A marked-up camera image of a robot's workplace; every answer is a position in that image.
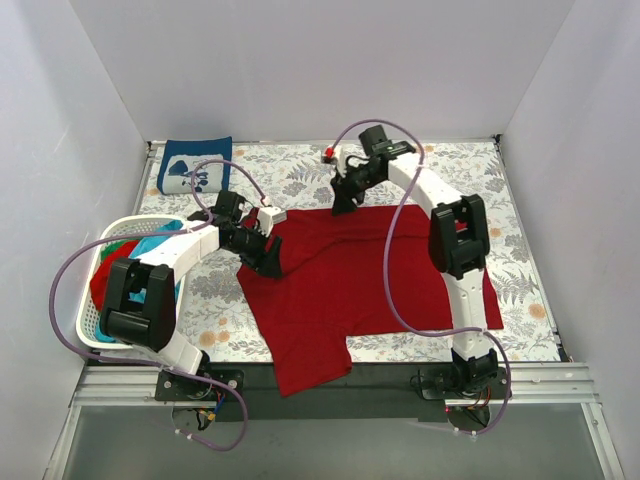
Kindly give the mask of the dark red t-shirt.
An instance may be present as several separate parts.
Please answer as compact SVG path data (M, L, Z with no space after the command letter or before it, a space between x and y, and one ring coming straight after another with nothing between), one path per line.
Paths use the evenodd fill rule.
M383 252L392 206L333 216L328 209L291 210L273 232L282 238L282 277L242 267L237 279L271 352L282 396L351 371L350 336L401 331L383 287ZM427 251L429 219L403 208L390 255L393 300L420 330L452 326L445 283Z

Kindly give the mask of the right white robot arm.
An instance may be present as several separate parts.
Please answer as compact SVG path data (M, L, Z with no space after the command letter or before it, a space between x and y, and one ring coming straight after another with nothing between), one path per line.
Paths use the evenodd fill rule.
M414 137L394 142L382 120L366 121L359 136L365 154L352 166L337 142L321 160L333 166L333 215L356 211L368 189L389 181L403 189L429 219L428 254L444 280L452 318L452 366L443 386L475 397L498 376L498 354L487 331L484 281L490 241L485 204L464 195L426 165L426 149Z

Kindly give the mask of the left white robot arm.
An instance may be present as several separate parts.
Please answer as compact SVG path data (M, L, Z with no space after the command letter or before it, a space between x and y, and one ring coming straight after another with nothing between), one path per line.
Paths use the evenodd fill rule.
M263 277L282 276L282 239L273 228L286 220L286 211L262 206L245 214L245 202L237 193L219 193L214 206L187 218L183 234L169 236L144 254L115 260L107 277L100 331L180 371L178 387L193 400L211 392L213 377L201 367L207 362L204 352L177 330L178 283L219 250L237 255Z

